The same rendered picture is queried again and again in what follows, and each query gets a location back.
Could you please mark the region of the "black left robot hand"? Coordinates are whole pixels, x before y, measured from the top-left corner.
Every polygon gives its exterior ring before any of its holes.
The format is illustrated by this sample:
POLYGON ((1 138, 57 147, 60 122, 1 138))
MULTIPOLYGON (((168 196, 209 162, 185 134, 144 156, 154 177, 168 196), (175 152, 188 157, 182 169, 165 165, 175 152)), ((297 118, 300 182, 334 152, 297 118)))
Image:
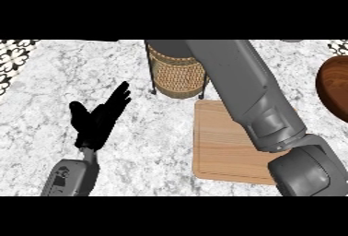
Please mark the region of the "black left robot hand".
POLYGON ((113 130, 115 121, 131 102, 129 94, 129 83, 123 81, 106 102, 98 104, 91 112, 78 101, 69 103, 70 125, 78 132, 76 148, 88 148, 92 151, 101 149, 113 130))

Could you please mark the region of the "wicker tiered basket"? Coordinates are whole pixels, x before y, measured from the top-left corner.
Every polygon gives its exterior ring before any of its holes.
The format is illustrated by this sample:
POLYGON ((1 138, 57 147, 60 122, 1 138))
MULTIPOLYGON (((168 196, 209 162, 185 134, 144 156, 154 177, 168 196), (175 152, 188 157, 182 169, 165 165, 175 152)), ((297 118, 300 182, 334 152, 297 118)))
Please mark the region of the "wicker tiered basket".
POLYGON ((203 92, 209 77, 184 40, 144 40, 151 94, 162 92, 172 99, 187 99, 203 92))

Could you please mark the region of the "pale wooden cutting board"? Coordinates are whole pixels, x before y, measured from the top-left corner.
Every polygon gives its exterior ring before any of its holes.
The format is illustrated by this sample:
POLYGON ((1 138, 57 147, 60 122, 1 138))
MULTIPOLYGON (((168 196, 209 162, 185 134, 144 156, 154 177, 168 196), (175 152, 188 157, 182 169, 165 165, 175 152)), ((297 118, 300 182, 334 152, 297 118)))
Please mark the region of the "pale wooden cutting board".
POLYGON ((255 149, 219 100, 197 100, 193 123, 193 173, 202 179, 274 185, 268 163, 287 152, 255 149))

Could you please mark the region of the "dark brown wooden bowl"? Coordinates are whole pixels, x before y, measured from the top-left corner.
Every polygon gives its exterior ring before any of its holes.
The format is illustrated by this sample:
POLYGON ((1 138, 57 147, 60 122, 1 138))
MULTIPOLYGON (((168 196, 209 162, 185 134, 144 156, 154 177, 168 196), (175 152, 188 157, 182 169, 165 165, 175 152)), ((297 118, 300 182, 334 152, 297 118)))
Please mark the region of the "dark brown wooden bowl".
POLYGON ((323 106, 348 123, 348 55, 333 56, 323 62, 315 90, 323 106))

